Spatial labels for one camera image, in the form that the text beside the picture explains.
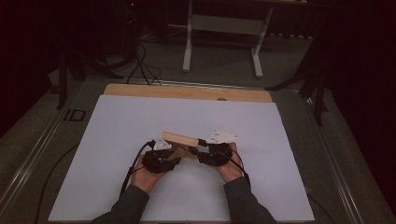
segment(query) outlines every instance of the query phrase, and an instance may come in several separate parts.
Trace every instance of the sleeve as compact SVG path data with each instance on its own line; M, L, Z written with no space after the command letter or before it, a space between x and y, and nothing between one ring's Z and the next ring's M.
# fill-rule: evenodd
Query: sleeve
M259 204L244 177L224 185L232 223L276 223L269 211Z
M111 207L111 211L95 218L91 223L137 224L145 211L149 195L142 189L130 185L120 199Z

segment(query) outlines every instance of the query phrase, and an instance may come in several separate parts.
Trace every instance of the wooden edge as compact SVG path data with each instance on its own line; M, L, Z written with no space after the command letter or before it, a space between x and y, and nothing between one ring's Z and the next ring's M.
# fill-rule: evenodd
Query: wooden edge
M179 98L196 100L218 100L241 102L272 103L268 91L247 91L214 89L203 87L147 86L132 84L107 85L104 95L122 95L139 97Z

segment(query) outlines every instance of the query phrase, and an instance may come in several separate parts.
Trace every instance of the cable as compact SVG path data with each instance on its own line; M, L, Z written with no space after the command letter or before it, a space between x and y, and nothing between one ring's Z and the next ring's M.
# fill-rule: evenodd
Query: cable
M146 53L147 53L146 48L145 48L142 44L140 44L140 43L139 43L138 45L143 49L143 51L145 52L144 55L146 56ZM154 82L154 80L157 80L158 84L160 84L160 86L161 86L162 84L161 84L160 80L158 79L158 77L159 77L159 76L161 75L161 73L163 72L163 71L161 70L161 68L148 65L148 64L144 63L143 60L144 60L144 58L141 59L141 63L142 63L143 65L146 66L146 69L148 70L148 72L149 72L149 73L152 75L152 77L153 77L153 79L151 80L150 84L152 84L152 83ZM157 69L157 70L159 71L159 74L158 74L157 76L155 76L155 75L149 70L149 67L152 67L152 68L154 68L154 69Z
M334 219L332 219L332 216L330 215L330 213L317 201L314 199L314 197L312 197L312 195L310 195L309 193L306 193L306 195L308 196L308 198L310 198L315 204L317 204L319 206L319 208L326 214L326 216L329 218L329 220L332 222L332 224L335 224Z
M242 167L240 164L238 164L236 161L234 161L232 158L228 158L224 153L217 151L217 150L216 150L216 153L219 153L224 158L229 159L230 162L232 162L234 165L236 165L236 167L238 167L242 171L242 173L244 174L244 178L246 179L247 184L248 184L249 188L251 189L250 177L248 176L248 173L245 171L245 168Z
M56 161L55 165L52 167L52 169L49 171L49 175L47 176L46 182L43 186L43 189L41 190L40 193L40 199L38 201L38 207L37 207L37 211L35 213L35 224L38 223L38 218L40 217L40 209L41 209L41 203L43 202L43 198L44 198L44 193L46 191L46 187L47 184L49 183L50 177L53 173L53 171L55 170L55 168L58 166L59 162L61 162L61 160L67 155L69 154L71 151L73 151L74 149L76 149L78 147L79 143L77 143L75 146L71 147L69 150L67 150L62 157Z
M143 78L146 80L148 85L150 85L148 78L146 77L145 71L143 70L142 61L139 56L136 56L137 64L139 65L140 71L142 72Z
M137 161L139 160L140 154L142 154L142 151L145 149L145 147L149 146L150 144L155 144L155 141L151 141L151 142L147 142L145 145L143 145L139 152L137 152L136 157L134 158L134 163L132 163L132 166L129 168L128 173L125 176L124 181L122 182L122 187L121 187L121 191L120 191L120 196L123 194L123 192L126 189L126 186L128 185L128 180L131 176L131 174L133 174L134 172L136 172L137 170L134 171L134 167L136 166Z

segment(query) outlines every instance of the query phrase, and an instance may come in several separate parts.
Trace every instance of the dark background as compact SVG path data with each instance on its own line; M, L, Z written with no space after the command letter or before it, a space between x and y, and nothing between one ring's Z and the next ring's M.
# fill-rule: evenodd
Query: dark background
M315 38L304 64L329 65L326 86L396 214L396 6L390 0L344 5L348 10L326 14L321 27L322 10L280 7L269 33ZM167 23L186 22L187 1L141 6L136 17L164 36ZM121 1L107 0L1 2L0 136L50 89L48 73L58 67L65 38L99 60L104 52L124 54L134 47L121 44L122 32L128 32L123 7ZM251 15L246 10L239 13Z

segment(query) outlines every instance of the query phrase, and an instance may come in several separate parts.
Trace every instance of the white table surface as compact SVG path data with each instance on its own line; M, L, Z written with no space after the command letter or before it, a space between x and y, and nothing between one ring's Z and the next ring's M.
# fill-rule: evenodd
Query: white table surface
M109 211L137 151L162 132L206 139L215 130L239 135L252 192L277 221L314 220L276 104L102 95L49 221ZM214 169L185 158L151 192L142 221L229 221L222 185Z

